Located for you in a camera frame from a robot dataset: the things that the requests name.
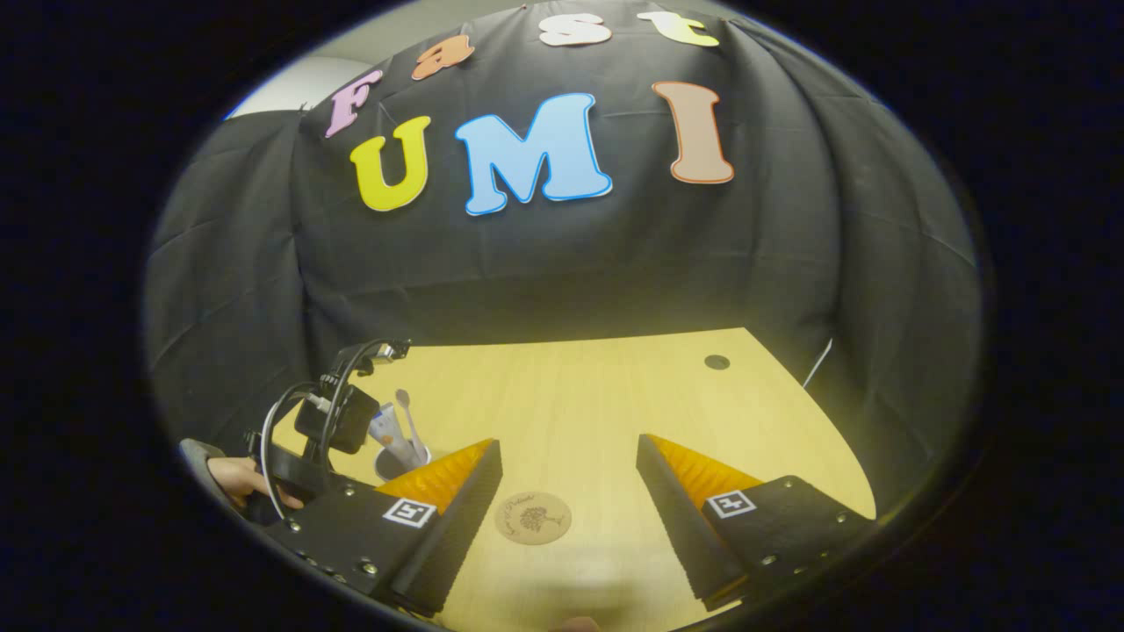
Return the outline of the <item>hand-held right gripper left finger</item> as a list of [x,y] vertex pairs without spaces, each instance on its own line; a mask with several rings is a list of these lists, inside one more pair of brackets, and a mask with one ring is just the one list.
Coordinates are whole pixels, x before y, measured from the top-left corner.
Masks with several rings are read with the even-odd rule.
[[386,607],[443,611],[502,478],[501,442],[471,444],[389,484],[333,484],[264,534]]

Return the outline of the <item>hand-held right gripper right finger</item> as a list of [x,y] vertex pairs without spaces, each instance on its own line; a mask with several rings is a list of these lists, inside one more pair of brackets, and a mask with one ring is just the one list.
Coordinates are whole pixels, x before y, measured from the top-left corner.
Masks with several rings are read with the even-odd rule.
[[636,469],[708,611],[773,601],[874,529],[798,476],[762,481],[655,434],[638,437]]

